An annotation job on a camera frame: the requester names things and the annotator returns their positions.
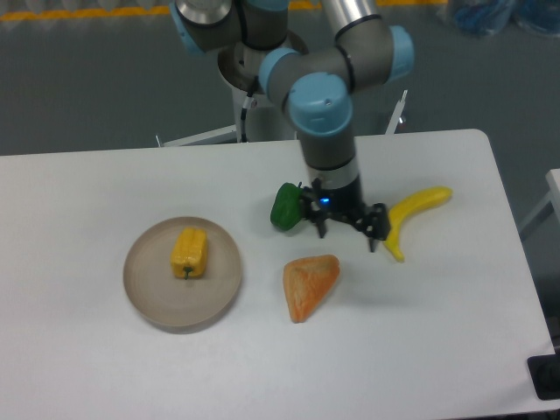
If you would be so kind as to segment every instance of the round plate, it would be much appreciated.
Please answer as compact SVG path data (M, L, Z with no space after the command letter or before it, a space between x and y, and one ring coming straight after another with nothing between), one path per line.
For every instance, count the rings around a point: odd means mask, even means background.
M206 230L208 260L201 277L188 280L172 273L170 256L184 228ZM140 236L124 263L124 289L149 321L164 329L183 329L217 318L233 301L242 280L242 260L222 227L198 217L158 223Z

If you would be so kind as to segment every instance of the black cable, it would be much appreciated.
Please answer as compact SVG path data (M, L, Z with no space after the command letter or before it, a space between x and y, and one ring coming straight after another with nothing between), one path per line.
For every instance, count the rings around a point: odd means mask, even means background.
M255 76L253 83L251 83L251 86L248 88L247 100L245 101L245 103L243 104L243 108L241 109L241 142L242 143L247 143L249 141L247 139L247 134L245 132L245 120L247 120L247 110L249 109L251 103L253 102L249 100L253 97L253 94L258 88L259 88L259 77Z

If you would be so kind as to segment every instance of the toy banana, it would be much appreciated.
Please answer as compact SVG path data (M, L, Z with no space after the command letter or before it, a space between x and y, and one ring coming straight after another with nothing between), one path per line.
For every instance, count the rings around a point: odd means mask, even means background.
M433 186L422 191L415 192L400 203L396 204L388 212L391 223L391 231L384 242L385 248L399 262L404 262L404 254L399 248L399 234L401 225L413 214L422 212L429 208L441 206L453 194L453 190L446 186Z

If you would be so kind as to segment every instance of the gray floor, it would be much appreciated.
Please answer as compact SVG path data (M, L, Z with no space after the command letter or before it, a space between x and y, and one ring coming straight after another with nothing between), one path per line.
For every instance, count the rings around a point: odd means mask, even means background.
M436 9L382 10L413 36L416 69L355 96L357 134L382 133L407 88L406 130L488 134L519 222L560 167L560 41L514 24L469 38ZM332 44L320 11L290 19L310 49ZM156 133L169 141L233 123L215 54L187 56L169 16L0 24L0 110L0 155L154 147ZM545 313L560 315L557 220L525 249Z

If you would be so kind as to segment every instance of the orange triangular food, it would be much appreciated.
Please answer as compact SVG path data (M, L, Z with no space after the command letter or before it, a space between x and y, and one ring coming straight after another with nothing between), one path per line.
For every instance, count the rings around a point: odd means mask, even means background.
M283 268L283 291L293 322L304 322L321 303L339 276L334 255L310 256Z

